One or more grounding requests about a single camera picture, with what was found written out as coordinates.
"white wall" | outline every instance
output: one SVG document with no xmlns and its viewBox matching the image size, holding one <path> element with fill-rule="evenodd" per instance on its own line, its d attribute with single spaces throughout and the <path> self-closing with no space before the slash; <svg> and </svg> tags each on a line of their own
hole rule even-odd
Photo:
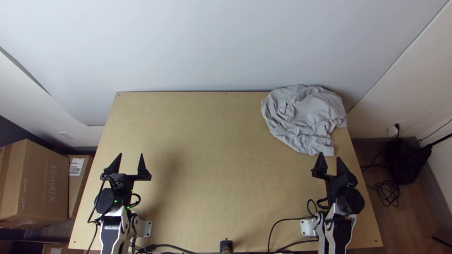
<svg viewBox="0 0 452 254">
<path fill-rule="evenodd" d="M 2 1 L 0 46 L 87 125 L 117 91 L 317 84 L 349 109 L 445 2 Z"/>
<path fill-rule="evenodd" d="M 104 129 L 103 126 L 88 127 L 76 121 L 2 53 L 0 115 L 55 145 L 97 146 Z M 73 139 L 58 132 L 67 132 Z"/>
<path fill-rule="evenodd" d="M 452 7 L 449 1 L 380 81 L 348 113 L 353 138 L 386 137 L 397 121 L 401 136 L 424 138 L 452 118 Z M 452 132 L 452 123 L 428 144 Z M 452 140 L 428 160 L 452 210 Z"/>
</svg>

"cardboard box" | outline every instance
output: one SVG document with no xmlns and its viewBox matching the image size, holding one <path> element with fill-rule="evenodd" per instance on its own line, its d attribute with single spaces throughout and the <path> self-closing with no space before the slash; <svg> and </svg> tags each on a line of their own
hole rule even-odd
<svg viewBox="0 0 452 254">
<path fill-rule="evenodd" d="M 68 249 L 67 244 L 44 244 L 42 254 L 82 254 L 83 250 Z"/>
<path fill-rule="evenodd" d="M 67 157 L 24 139 L 4 147 L 1 166 L 0 227 L 32 229 L 67 220 Z"/>
<path fill-rule="evenodd" d="M 89 155 L 69 157 L 69 219 L 75 219 L 85 189 L 93 158 Z"/>
</svg>

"power outlet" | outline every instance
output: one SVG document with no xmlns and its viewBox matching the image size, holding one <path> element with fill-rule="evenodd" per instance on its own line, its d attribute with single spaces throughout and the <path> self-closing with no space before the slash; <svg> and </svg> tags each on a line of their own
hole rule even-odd
<svg viewBox="0 0 452 254">
<path fill-rule="evenodd" d="M 389 128 L 386 130 L 387 135 L 390 136 L 390 137 L 396 137 L 397 134 L 400 133 L 400 129 L 401 129 L 401 127 L 402 127 L 402 123 L 403 123 L 403 121 L 397 121 L 397 122 L 395 122 L 393 126 L 389 127 Z"/>
</svg>

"barcode label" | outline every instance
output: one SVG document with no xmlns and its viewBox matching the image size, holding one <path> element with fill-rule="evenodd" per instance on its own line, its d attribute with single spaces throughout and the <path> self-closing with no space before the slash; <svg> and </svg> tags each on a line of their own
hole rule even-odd
<svg viewBox="0 0 452 254">
<path fill-rule="evenodd" d="M 73 158 L 69 166 L 69 176 L 79 176 L 84 162 L 85 158 Z"/>
</svg>

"wooden table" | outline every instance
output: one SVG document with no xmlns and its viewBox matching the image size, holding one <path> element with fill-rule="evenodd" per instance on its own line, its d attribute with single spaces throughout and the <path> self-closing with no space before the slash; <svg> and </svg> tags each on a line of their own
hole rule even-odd
<svg viewBox="0 0 452 254">
<path fill-rule="evenodd" d="M 153 221 L 152 236 L 139 238 L 137 246 L 173 244 L 195 252 L 218 252 L 219 242 L 228 238 L 237 252 L 266 251 L 274 222 L 307 216 L 308 199 L 326 196 L 324 181 L 311 176 L 317 156 L 298 153 L 269 133 L 260 111 L 267 94 L 117 93 L 69 247 L 88 248 L 95 226 L 86 220 L 101 185 L 99 175 L 122 152 L 120 173 L 136 174 L 143 153 L 152 174 L 150 182 L 136 182 L 134 187 L 142 197 L 134 211 Z M 366 202 L 349 248 L 382 246 L 347 129 L 336 129 L 332 138 L 335 156 L 356 175 Z M 326 158 L 329 174 L 336 174 L 335 159 Z M 282 222 L 272 234 L 271 250 L 303 239 L 307 238 L 298 221 Z M 97 236 L 92 249 L 100 248 Z M 316 242 L 290 248 L 316 249 Z"/>
</svg>

